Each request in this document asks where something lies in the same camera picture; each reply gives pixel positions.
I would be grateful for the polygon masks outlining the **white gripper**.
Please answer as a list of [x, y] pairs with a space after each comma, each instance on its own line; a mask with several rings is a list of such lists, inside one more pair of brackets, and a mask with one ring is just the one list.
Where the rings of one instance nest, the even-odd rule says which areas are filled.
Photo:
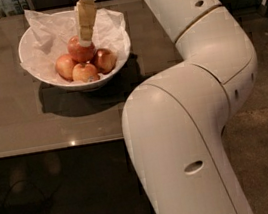
[[77, 32], [81, 46], [88, 47], [93, 39], [93, 27], [96, 20], [96, 0], [79, 0], [75, 12], [77, 19]]

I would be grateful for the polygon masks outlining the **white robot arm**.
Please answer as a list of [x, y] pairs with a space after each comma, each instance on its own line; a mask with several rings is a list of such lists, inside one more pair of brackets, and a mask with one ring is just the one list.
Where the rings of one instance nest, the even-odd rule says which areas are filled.
[[156, 214], [253, 214], [224, 126], [249, 97], [256, 51], [219, 0], [144, 0], [183, 60], [125, 102], [123, 137]]

